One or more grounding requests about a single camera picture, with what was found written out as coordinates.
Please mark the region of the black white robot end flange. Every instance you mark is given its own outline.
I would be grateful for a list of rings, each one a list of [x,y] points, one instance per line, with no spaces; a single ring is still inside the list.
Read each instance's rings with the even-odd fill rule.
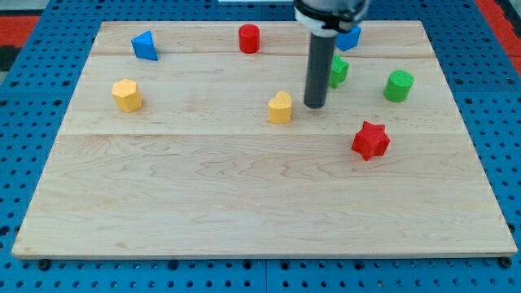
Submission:
[[[370,0],[294,0],[296,20],[313,35],[348,33],[367,15]]]

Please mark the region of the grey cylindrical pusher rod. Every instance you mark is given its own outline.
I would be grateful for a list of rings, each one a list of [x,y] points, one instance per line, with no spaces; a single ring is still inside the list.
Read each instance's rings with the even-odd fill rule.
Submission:
[[[304,88],[304,105],[318,109],[326,103],[336,37],[319,37],[310,34],[307,72]]]

